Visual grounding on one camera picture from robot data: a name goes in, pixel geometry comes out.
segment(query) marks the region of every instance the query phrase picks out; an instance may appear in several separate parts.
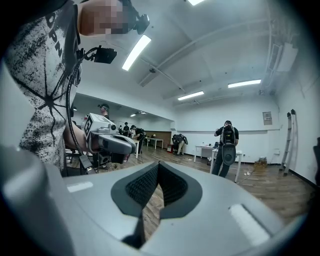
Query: fluorescent light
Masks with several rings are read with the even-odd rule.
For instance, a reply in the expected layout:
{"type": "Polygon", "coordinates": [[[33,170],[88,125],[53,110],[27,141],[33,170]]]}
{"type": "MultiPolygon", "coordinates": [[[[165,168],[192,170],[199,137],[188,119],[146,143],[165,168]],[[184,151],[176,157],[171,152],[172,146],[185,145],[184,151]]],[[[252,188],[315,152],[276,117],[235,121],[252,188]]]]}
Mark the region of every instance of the fluorescent light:
{"type": "Polygon", "coordinates": [[[135,62],[136,58],[140,55],[140,53],[144,50],[144,48],[150,43],[151,39],[146,35],[143,35],[140,40],[136,43],[132,51],[130,52],[128,58],[126,58],[125,63],[122,68],[126,71],[130,69],[132,64],[135,62]]]}
{"type": "Polygon", "coordinates": [[[202,95],[202,94],[205,94],[205,93],[203,91],[199,91],[199,92],[187,95],[187,96],[180,97],[180,98],[178,98],[178,100],[182,101],[182,100],[185,100],[185,99],[188,99],[188,98],[191,98],[191,97],[195,97],[195,96],[199,96],[199,95],[202,95]]]}
{"type": "Polygon", "coordinates": [[[193,6],[203,2],[204,0],[188,0],[190,2],[190,4],[192,4],[193,6]]]}
{"type": "Polygon", "coordinates": [[[246,81],[246,82],[231,83],[231,84],[228,84],[228,88],[233,88],[233,87],[238,87],[238,86],[258,85],[258,84],[260,84],[260,82],[261,82],[261,79],[252,80],[252,81],[246,81]]]}

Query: spider web print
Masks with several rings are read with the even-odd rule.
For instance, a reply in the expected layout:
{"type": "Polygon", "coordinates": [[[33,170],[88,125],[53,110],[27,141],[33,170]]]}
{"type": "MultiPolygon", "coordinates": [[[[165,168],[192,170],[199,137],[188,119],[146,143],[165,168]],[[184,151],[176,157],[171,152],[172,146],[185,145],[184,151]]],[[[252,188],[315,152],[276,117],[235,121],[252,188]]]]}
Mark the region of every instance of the spider web print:
{"type": "Polygon", "coordinates": [[[65,105],[60,105],[57,104],[56,101],[60,100],[66,93],[67,91],[63,91],[61,93],[61,95],[54,97],[55,93],[57,92],[57,89],[64,83],[65,79],[67,78],[66,76],[66,72],[64,71],[63,74],[61,75],[60,79],[58,80],[57,84],[55,85],[52,93],[48,93],[48,84],[47,84],[47,71],[46,71],[46,59],[44,59],[43,61],[43,67],[44,67],[44,88],[45,88],[45,96],[40,95],[39,93],[37,93],[36,91],[34,91],[32,88],[30,88],[28,85],[26,85],[24,82],[22,82],[21,80],[19,80],[18,78],[14,78],[14,80],[16,81],[16,83],[18,85],[20,85],[22,88],[28,90],[29,92],[31,92],[32,94],[34,94],[36,97],[40,98],[41,100],[44,101],[44,104],[42,104],[41,106],[37,107],[37,110],[42,110],[45,107],[49,107],[49,112],[51,117],[53,118],[53,122],[50,128],[50,133],[53,139],[53,145],[56,144],[56,137],[54,135],[54,127],[56,125],[56,118],[54,116],[54,112],[56,111],[64,120],[64,123],[66,123],[66,119],[64,118],[64,116],[60,113],[60,111],[56,108],[56,107],[62,107],[62,108],[66,108],[65,105]]]}

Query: red object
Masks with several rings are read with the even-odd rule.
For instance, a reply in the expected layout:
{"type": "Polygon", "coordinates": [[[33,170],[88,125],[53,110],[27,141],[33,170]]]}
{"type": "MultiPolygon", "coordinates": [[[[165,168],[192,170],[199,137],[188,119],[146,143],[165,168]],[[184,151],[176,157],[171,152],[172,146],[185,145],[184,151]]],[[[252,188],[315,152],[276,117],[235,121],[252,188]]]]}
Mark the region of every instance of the red object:
{"type": "Polygon", "coordinates": [[[174,145],[173,144],[168,144],[168,147],[166,149],[169,153],[172,153],[174,151],[174,145]]]}

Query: khaki pants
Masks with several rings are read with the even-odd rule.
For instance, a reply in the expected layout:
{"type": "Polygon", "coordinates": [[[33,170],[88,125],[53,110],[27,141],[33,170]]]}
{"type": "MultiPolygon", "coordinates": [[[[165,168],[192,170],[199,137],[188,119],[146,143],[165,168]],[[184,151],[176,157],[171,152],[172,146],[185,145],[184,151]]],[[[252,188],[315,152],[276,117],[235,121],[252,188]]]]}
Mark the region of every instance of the khaki pants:
{"type": "Polygon", "coordinates": [[[180,152],[182,153],[182,155],[185,153],[185,141],[181,141],[179,143],[179,148],[178,148],[178,155],[180,154],[180,152]]]}

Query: table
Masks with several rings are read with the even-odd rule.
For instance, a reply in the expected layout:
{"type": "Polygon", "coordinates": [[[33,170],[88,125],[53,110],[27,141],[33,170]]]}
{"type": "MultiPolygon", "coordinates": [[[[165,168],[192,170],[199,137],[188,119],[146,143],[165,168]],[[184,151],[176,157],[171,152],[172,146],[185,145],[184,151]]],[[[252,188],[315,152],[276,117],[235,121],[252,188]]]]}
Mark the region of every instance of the table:
{"type": "Polygon", "coordinates": [[[139,149],[139,140],[135,140],[133,139],[134,144],[136,144],[136,148],[135,148],[135,158],[138,158],[138,149],[139,149]]]}
{"type": "Polygon", "coordinates": [[[147,139],[146,141],[146,146],[149,146],[149,140],[154,141],[154,149],[156,149],[157,147],[157,141],[162,141],[162,148],[164,148],[164,140],[161,138],[149,138],[149,137],[145,137],[144,139],[147,139]]]}
{"type": "MultiPolygon", "coordinates": [[[[215,148],[214,150],[212,150],[211,166],[210,166],[210,173],[211,174],[212,174],[212,171],[214,169],[214,156],[215,156],[216,152],[218,152],[218,148],[215,148]]],[[[240,172],[240,166],[241,166],[241,160],[242,160],[242,151],[241,150],[236,150],[235,155],[239,156],[238,168],[236,170],[236,175],[235,175],[235,179],[234,179],[234,182],[236,183],[237,180],[238,180],[239,172],[240,172]]]]}
{"type": "Polygon", "coordinates": [[[214,147],[213,146],[195,146],[195,152],[194,152],[194,162],[196,162],[196,157],[197,157],[197,148],[201,148],[201,153],[200,153],[200,157],[202,158],[202,149],[205,150],[213,150],[214,147]]]}

